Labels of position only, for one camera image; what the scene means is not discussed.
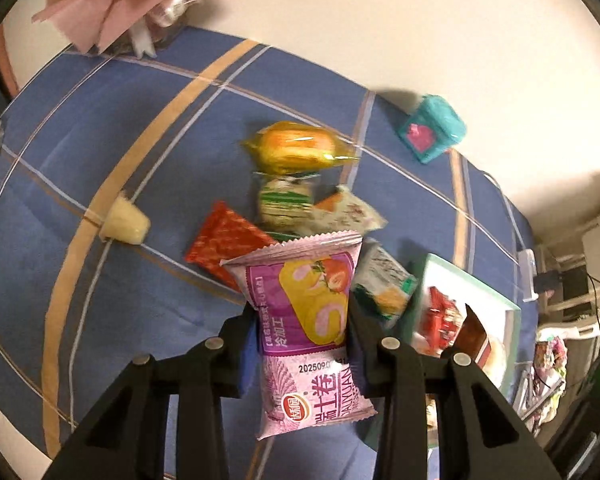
white wall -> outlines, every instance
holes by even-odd
[[[7,20],[23,79],[32,70],[16,62],[18,34],[44,51],[41,60],[64,45],[41,25],[10,27],[22,27],[31,7],[23,2]],[[445,96],[468,125],[460,151],[496,177],[537,234],[600,208],[600,27],[580,0],[227,0],[213,7],[193,22],[298,54],[405,108],[412,92]]]

pink snack package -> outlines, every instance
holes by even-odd
[[[344,346],[349,286],[361,243],[360,234],[344,231],[221,263],[260,315],[258,439],[375,415],[353,383]]]

blue tablecloth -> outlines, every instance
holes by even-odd
[[[522,303],[498,189],[455,150],[418,163],[394,133],[405,114],[325,68],[190,28],[156,60],[65,51],[3,118],[0,409],[51,455],[133,356],[186,352],[240,312],[237,294],[182,256],[215,200],[254,218],[254,167],[238,142],[280,120],[327,126],[357,145],[360,163],[325,171],[321,193],[349,184],[388,219],[374,237],[398,260],[438,254],[517,303],[518,360],[532,357],[537,305]],[[142,246],[92,239],[119,188],[152,220]],[[232,478],[251,480],[267,455],[264,478],[371,478],[375,453],[351,425],[264,449],[253,437],[257,384],[222,406]],[[173,435],[170,423],[168,472]]]

yellow snack package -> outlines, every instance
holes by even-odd
[[[352,147],[333,132],[291,121],[272,124],[243,145],[269,174],[318,171],[357,159]]]

red brand logo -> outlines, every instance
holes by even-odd
[[[282,409],[288,418],[296,422],[302,422],[311,415],[309,403],[300,394],[286,394],[282,397]]]

